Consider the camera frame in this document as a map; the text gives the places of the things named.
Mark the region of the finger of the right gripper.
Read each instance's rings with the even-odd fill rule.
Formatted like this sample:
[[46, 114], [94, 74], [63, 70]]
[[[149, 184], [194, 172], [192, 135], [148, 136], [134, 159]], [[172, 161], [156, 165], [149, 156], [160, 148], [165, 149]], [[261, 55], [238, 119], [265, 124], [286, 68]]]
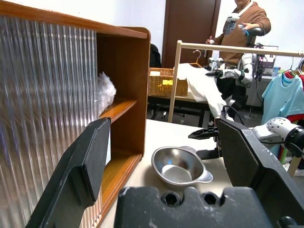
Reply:
[[217, 159], [222, 157], [222, 151], [218, 149], [214, 150], [199, 150], [196, 151], [197, 156], [202, 160], [210, 160], [210, 159]]
[[189, 139], [204, 140], [211, 137], [218, 137], [219, 131], [217, 127], [207, 127], [194, 131], [188, 135]]

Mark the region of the light wooden clothes rack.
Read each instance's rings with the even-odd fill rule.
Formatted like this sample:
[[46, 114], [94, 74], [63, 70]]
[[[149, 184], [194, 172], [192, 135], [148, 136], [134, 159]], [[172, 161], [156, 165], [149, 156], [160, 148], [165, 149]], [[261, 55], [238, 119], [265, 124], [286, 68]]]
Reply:
[[[285, 57], [304, 57], [304, 54], [294, 51], [280, 51], [280, 50], [268, 50], [263, 48], [253, 48], [253, 47], [233, 47], [233, 46], [218, 46], [218, 45], [205, 45], [205, 44], [195, 44], [195, 43], [185, 43], [181, 40], [177, 41], [176, 55], [175, 55], [175, 65], [174, 65], [174, 75], [173, 75], [173, 87], [171, 91], [171, 101], [169, 108], [169, 121], [173, 117], [173, 108], [175, 104], [176, 87], [177, 87], [177, 71], [180, 64], [181, 50], [182, 49], [203, 49], [203, 50], [213, 50], [213, 51], [226, 51], [233, 53], [254, 53], [258, 55], [276, 55]], [[295, 157], [294, 159], [304, 159], [304, 155], [301, 157]]]

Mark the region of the brown wooden cabinet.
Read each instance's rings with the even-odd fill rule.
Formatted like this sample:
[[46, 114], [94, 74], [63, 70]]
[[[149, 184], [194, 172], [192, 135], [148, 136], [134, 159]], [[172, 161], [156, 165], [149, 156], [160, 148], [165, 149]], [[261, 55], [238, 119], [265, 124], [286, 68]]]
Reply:
[[112, 105], [102, 114], [98, 112], [98, 118], [111, 119], [111, 159], [104, 169], [98, 199], [85, 210], [80, 224], [82, 228], [97, 227], [144, 154], [150, 33], [145, 28], [107, 25], [9, 0], [0, 0], [0, 16], [96, 32], [98, 76], [105, 72], [116, 88]]

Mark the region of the light blue t-shirt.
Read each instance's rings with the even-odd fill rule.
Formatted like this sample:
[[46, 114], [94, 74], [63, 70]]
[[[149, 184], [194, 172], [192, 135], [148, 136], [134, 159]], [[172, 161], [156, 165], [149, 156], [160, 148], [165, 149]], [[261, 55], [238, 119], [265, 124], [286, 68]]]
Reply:
[[272, 118], [304, 114], [304, 88], [299, 76], [287, 78], [279, 74], [262, 94], [264, 110], [261, 124]]

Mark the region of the person in brown hoodie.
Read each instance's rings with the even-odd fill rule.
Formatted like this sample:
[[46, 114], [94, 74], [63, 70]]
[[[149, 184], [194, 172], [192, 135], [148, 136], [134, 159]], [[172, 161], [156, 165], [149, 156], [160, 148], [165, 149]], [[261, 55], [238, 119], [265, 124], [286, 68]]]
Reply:
[[[270, 19], [266, 11], [253, 0], [234, 0], [236, 8], [227, 16], [222, 34], [216, 38], [214, 45], [248, 48], [248, 37], [245, 31], [252, 28], [262, 28], [265, 33], [271, 30]], [[240, 23], [250, 23], [248, 30], [238, 28]]]

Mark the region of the small steel bowl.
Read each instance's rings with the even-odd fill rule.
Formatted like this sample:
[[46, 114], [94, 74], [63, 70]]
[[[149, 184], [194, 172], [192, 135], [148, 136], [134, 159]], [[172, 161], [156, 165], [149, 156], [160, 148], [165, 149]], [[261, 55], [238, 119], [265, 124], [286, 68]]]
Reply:
[[213, 175], [191, 147], [158, 148], [151, 156], [151, 164], [158, 177], [174, 190], [213, 181]]

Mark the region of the black bag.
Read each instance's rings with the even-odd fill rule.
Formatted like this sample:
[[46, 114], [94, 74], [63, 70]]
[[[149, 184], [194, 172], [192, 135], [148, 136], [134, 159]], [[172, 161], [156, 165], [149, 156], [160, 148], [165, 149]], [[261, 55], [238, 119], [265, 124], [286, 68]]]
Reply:
[[150, 44], [150, 67], [161, 68], [161, 55], [154, 44]]

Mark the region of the white and black humanoid robot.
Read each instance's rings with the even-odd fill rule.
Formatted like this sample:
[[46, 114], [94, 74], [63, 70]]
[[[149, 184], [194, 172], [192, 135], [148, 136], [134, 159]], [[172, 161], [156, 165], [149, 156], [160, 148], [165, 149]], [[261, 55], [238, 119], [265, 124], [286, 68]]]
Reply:
[[247, 88], [263, 73], [259, 57], [261, 55], [241, 53], [237, 64], [230, 64], [223, 58], [218, 58], [217, 67], [206, 74], [216, 79], [222, 99], [237, 111], [244, 108], [247, 103]]

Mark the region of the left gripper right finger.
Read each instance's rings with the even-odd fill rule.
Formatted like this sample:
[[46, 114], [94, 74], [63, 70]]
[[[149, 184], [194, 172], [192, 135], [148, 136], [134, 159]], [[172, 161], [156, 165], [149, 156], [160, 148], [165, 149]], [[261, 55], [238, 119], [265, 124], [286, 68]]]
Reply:
[[304, 226], [304, 193], [278, 159], [240, 123], [216, 121], [224, 164], [234, 187], [250, 187], [275, 227], [282, 217]]

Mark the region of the white red green knitted toy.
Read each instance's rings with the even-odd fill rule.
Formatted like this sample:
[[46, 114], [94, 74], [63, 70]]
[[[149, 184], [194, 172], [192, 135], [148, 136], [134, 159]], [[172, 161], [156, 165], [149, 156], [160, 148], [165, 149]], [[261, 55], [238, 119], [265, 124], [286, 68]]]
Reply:
[[110, 80], [110, 77], [107, 76], [105, 72], [100, 73], [97, 79], [98, 111], [100, 114], [102, 114], [114, 102], [116, 88]]

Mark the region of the dark brown room door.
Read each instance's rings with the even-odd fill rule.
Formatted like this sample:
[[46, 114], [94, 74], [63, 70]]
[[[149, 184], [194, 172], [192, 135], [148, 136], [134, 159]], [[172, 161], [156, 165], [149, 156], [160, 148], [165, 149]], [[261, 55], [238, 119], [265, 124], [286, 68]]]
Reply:
[[162, 67], [174, 67], [177, 41], [204, 44], [215, 37], [221, 0], [166, 0]]

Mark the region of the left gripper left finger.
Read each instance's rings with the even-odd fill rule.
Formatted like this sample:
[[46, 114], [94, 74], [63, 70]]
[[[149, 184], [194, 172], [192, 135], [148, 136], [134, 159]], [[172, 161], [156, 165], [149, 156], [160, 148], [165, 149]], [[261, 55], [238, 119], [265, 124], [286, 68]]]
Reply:
[[91, 122], [55, 168], [26, 228], [79, 228], [99, 195], [110, 138], [110, 118]]

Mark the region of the white garment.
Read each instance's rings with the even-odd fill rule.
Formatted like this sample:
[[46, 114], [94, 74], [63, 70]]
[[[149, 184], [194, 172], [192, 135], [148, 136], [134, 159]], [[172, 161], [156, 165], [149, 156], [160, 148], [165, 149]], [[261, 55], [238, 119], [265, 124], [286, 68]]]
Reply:
[[222, 114], [222, 110], [229, 111], [227, 103], [222, 99], [222, 93], [218, 90], [214, 78], [206, 76], [208, 71], [204, 68], [195, 68], [188, 63], [179, 64], [177, 71], [178, 79], [186, 79], [188, 92], [196, 102], [206, 101], [213, 117]]

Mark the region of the wooden clothes hanger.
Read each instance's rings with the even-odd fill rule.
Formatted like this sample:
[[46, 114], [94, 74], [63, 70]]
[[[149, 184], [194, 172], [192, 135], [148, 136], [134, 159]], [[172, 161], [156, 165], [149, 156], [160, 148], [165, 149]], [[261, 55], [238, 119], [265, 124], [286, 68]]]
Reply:
[[193, 62], [193, 63], [190, 63], [190, 65], [193, 66], [193, 67], [196, 67], [196, 68], [203, 68], [203, 66], [201, 66], [199, 64], [199, 59], [201, 58], [201, 55], [202, 55], [201, 51], [196, 49], [196, 50], [193, 51], [193, 53], [198, 53], [198, 56], [196, 58], [196, 61]]

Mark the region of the wicker basket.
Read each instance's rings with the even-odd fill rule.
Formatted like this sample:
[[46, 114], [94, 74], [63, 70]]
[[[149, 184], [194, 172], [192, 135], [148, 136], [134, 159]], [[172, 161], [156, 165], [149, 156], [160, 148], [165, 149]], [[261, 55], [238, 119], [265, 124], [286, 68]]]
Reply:
[[[171, 68], [149, 68], [148, 95], [170, 96], [173, 87], [174, 70]], [[186, 79], [177, 79], [176, 96], [188, 94]]]

